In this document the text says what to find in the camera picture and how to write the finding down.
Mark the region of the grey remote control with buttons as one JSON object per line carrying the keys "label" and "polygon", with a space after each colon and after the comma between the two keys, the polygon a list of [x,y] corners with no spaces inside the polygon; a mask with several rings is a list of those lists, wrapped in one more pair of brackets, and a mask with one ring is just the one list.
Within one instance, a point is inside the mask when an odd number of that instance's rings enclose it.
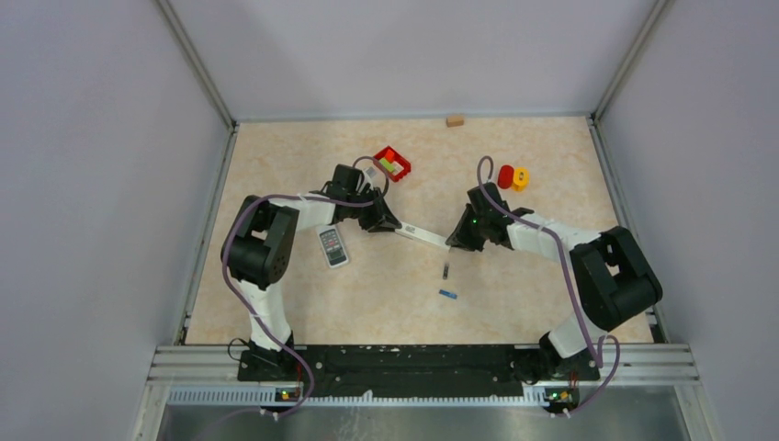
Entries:
{"label": "grey remote control with buttons", "polygon": [[319,226],[317,237],[325,256],[327,266],[335,269],[349,263],[349,256],[344,247],[341,234],[334,225]]}

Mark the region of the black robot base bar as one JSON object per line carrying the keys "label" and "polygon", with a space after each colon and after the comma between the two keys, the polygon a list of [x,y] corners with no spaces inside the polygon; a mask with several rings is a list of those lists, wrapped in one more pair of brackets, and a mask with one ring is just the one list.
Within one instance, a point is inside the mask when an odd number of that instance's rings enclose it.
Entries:
{"label": "black robot base bar", "polygon": [[314,398],[520,396],[542,381],[598,380],[592,357],[537,345],[307,345],[242,352],[237,379],[311,385]]}

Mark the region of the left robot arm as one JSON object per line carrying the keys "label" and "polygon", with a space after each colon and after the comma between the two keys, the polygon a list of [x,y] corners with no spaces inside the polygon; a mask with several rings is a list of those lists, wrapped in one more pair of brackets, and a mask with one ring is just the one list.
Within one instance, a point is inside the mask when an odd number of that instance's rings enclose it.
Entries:
{"label": "left robot arm", "polygon": [[293,333],[281,294],[297,232],[355,220],[369,233],[394,232],[401,222],[391,212],[386,190],[362,170],[339,164],[322,189],[305,195],[250,195],[243,200],[220,251],[228,288],[248,310],[252,335],[243,352],[271,379],[293,371]]}

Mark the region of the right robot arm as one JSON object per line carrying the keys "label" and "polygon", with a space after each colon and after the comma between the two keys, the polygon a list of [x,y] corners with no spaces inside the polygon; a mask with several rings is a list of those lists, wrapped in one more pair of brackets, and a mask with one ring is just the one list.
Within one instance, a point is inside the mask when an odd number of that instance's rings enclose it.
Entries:
{"label": "right robot arm", "polygon": [[546,333],[538,354],[541,371],[562,379],[583,351],[596,355],[614,329],[657,304],[661,284],[633,233],[574,228],[527,208],[509,209],[493,183],[474,187],[446,245],[480,252],[485,243],[537,254],[560,264],[572,300],[571,316]]}

